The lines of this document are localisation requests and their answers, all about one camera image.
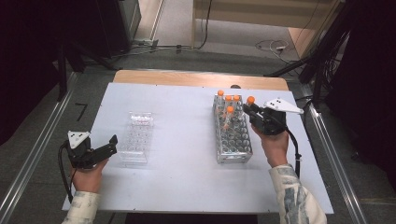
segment person's left hand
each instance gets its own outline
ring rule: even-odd
[[[108,159],[96,164],[91,170],[82,170],[72,168],[71,173],[76,173],[73,176],[73,184],[76,191],[86,191],[91,193],[98,193],[102,182],[102,170],[107,164]]]

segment orange cap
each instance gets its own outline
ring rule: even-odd
[[[233,107],[232,106],[227,106],[227,113],[233,113]]]
[[[250,105],[252,105],[252,104],[254,104],[254,97],[253,96],[249,96],[248,98],[247,98],[247,103],[248,104],[250,104]]]

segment white plastic part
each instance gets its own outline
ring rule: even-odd
[[[284,111],[284,112],[291,112],[291,113],[298,113],[303,114],[304,111],[299,107],[292,105],[291,103],[282,100],[280,98],[265,102],[264,105],[266,107],[270,107],[273,110],[277,111]]]
[[[71,132],[67,133],[69,136],[69,143],[71,148],[76,148],[81,144],[88,136],[90,136],[89,132],[79,133],[79,132]]]

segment floor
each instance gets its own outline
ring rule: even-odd
[[[188,21],[189,4],[188,1],[164,1],[159,19],[153,20],[154,23],[158,22],[157,29],[154,33],[148,32],[141,35],[140,38],[159,39],[159,45],[189,45],[191,40],[191,30],[188,29],[191,27],[191,21]],[[152,5],[160,8],[161,3],[158,1]],[[176,20],[175,13],[179,17],[185,17],[186,20]],[[201,43],[201,21],[197,21],[196,27],[195,39],[196,44],[199,44]],[[283,52],[273,53],[270,49],[271,41],[268,43],[268,40],[279,40],[273,44],[288,42],[289,45]],[[175,54],[174,50],[163,50],[151,54],[131,54],[117,60],[117,65],[125,69],[209,71],[262,76],[285,66],[287,63],[283,60],[287,62],[299,60],[293,50],[287,29],[211,21],[208,27],[208,39],[200,52],[184,51],[181,54]],[[302,86],[296,78],[300,71],[301,69],[296,69],[282,76],[288,81],[289,88],[296,99],[306,95],[304,91],[306,87]],[[106,84],[112,81],[114,74],[113,71],[93,64],[87,67],[84,74],[71,75],[69,85],[74,89],[70,90],[65,106],[62,107],[54,100],[58,93],[57,88],[54,88],[26,118],[13,137],[0,146],[0,176],[2,176],[0,195],[4,199],[8,195],[12,196],[12,193],[16,195],[13,206],[5,208],[2,205],[0,223],[6,223],[3,222],[4,220],[8,223],[62,222],[65,211],[61,211],[61,207],[65,194],[56,160],[57,147],[65,139],[65,133],[71,127],[74,130],[91,128]],[[77,121],[77,118],[81,108],[76,103],[89,105],[85,116],[80,121]],[[305,103],[305,100],[297,101],[300,107]],[[45,125],[47,120],[52,118],[51,113],[55,107],[62,107],[63,115],[59,120],[53,120],[53,124],[56,125],[49,128],[49,125]],[[332,200],[334,215],[328,216],[329,223],[393,223],[396,220],[394,213],[396,195],[385,174],[370,163],[350,159],[354,149],[349,144],[347,127],[344,127],[343,123],[332,115],[326,105],[321,105],[321,117],[366,220],[356,221],[351,218],[350,208],[347,207],[343,192],[340,190],[340,182],[325,152],[323,139],[318,134],[314,115],[306,114],[305,127],[317,154],[318,166]],[[50,138],[48,142],[40,146],[42,141],[37,141],[37,139],[44,139],[43,135],[40,135],[42,131],[49,133]],[[30,158],[34,161],[31,166],[23,166]],[[16,183],[15,180],[18,179],[22,169],[29,171],[28,181]],[[17,185],[17,189],[10,190],[11,184]],[[123,213],[116,214],[112,223],[123,223],[125,216]],[[109,213],[98,212],[94,223],[107,223],[110,217]],[[277,222],[277,214],[258,215],[258,223]]]

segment sleeve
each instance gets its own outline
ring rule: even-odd
[[[63,224],[92,224],[99,201],[99,194],[76,191]]]
[[[281,224],[327,223],[315,197],[300,182],[290,164],[270,170],[279,204]]]

